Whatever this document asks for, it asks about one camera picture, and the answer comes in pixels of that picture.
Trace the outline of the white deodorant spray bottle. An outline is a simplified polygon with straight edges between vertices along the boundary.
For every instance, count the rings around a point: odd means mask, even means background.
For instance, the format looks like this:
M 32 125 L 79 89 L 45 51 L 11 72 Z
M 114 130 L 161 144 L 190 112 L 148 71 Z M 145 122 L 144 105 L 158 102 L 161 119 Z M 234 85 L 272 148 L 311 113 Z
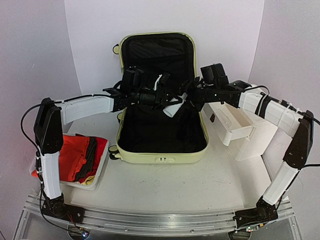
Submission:
M 181 106 L 184 104 L 184 102 L 186 101 L 186 98 L 187 98 L 187 94 L 184 93 L 183 95 L 180 95 L 179 97 L 182 99 L 181 103 L 167 106 L 162 110 L 163 113 L 170 118 L 173 118 L 175 116 L 175 114 L 178 112 L 178 110 L 181 108 Z

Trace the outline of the pale green hard-shell suitcase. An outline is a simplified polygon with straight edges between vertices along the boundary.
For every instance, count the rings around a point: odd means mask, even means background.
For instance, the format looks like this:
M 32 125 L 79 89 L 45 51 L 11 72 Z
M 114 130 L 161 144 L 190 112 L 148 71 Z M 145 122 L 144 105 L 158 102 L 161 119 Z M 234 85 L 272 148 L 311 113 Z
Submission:
M 185 33 L 159 32 L 125 37 L 119 44 L 122 75 L 128 68 L 169 73 L 160 87 L 182 96 L 195 83 L 195 46 Z M 134 164 L 189 164 L 204 155 L 209 137 L 202 115 L 185 99 L 173 118 L 165 107 L 133 103 L 118 112 L 119 129 L 109 157 Z

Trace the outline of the white three-drawer storage cabinet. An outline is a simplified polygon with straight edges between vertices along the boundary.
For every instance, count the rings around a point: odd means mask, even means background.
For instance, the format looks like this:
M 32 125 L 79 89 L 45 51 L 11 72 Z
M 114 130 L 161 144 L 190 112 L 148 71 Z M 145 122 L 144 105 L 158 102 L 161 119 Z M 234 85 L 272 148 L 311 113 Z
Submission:
M 206 103 L 203 111 L 223 145 L 236 161 L 261 156 L 278 127 L 228 103 Z

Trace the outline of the red printed t-shirt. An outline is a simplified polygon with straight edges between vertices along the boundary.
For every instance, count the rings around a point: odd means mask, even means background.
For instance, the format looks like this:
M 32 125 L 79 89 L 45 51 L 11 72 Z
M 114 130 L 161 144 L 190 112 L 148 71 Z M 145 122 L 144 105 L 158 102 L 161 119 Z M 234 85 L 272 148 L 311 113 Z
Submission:
M 100 161 L 101 161 L 101 157 L 102 157 L 104 150 L 105 150 L 105 147 L 108 143 L 107 139 L 104 139 L 101 137 L 95 137 L 95 138 L 97 140 L 97 150 L 96 150 L 96 154 L 95 154 L 95 162 L 94 162 L 92 175 L 96 175 Z

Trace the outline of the black dotted garment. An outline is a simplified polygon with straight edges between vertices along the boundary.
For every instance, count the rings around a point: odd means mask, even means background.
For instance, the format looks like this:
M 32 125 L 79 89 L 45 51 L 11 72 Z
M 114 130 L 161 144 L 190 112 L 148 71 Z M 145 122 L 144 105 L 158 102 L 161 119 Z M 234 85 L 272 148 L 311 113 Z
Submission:
M 97 139 L 91 136 L 89 138 L 89 144 L 85 153 L 86 163 L 84 163 L 80 171 L 75 174 L 75 179 L 74 179 L 75 182 L 80 182 L 82 180 L 85 180 L 87 177 L 93 175 L 92 172 L 94 170 L 97 147 L 98 147 Z

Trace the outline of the white perforated plastic basket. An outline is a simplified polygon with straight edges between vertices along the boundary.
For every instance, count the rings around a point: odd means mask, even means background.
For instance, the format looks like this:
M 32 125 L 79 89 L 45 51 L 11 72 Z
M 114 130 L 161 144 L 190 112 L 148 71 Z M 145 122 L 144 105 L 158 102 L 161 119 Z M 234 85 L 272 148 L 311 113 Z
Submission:
M 102 171 L 109 141 L 97 136 L 63 135 L 62 145 L 54 153 L 40 153 L 40 174 L 44 191 L 54 198 L 61 194 L 61 184 L 94 190 Z

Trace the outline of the orange garment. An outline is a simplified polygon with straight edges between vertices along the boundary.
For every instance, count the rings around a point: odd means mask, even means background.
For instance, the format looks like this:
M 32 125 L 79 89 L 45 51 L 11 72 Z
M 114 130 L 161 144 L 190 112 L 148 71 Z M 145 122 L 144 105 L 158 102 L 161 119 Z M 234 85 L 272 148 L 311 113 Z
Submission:
M 74 182 L 75 175 L 86 163 L 86 150 L 90 137 L 63 136 L 63 145 L 59 152 L 59 179 L 65 182 Z

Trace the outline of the yellow cloth garment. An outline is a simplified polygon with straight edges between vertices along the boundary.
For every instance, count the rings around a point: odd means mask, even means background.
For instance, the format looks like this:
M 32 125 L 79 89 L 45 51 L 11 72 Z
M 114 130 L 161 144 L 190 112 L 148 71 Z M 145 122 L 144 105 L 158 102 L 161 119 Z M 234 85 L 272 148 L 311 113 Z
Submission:
M 81 178 L 79 181 L 76 181 L 75 183 L 88 186 L 88 185 L 91 185 L 94 182 L 94 180 L 95 180 L 95 175 L 91 175 L 91 176 Z

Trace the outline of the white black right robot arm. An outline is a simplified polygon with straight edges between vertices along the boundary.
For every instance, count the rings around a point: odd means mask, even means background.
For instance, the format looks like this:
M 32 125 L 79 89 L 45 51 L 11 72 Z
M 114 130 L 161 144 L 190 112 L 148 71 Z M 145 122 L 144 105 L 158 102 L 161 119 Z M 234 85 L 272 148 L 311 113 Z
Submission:
M 268 94 L 264 86 L 237 80 L 223 85 L 190 84 L 187 101 L 205 116 L 219 151 L 238 167 L 249 167 L 241 176 L 243 199 L 253 208 L 234 213 L 237 229 L 275 221 L 280 202 L 306 165 L 313 144 L 315 119 L 284 100 Z

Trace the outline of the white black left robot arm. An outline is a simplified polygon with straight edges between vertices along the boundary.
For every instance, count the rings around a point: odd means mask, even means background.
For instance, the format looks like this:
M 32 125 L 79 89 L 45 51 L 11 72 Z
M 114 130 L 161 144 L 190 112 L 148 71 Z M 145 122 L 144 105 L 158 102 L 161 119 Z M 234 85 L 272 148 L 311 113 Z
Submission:
M 65 100 L 52 100 L 47 97 L 39 104 L 34 123 L 36 147 L 36 174 L 40 180 L 40 192 L 44 205 L 42 214 L 57 219 L 76 216 L 80 218 L 83 208 L 65 204 L 61 189 L 59 157 L 63 147 L 63 135 L 72 122 L 97 114 L 114 113 L 131 104 L 144 104 L 152 107 L 171 107 L 182 103 L 183 99 L 166 89 L 139 89 L 123 94 L 108 88 L 106 94 L 87 94 Z

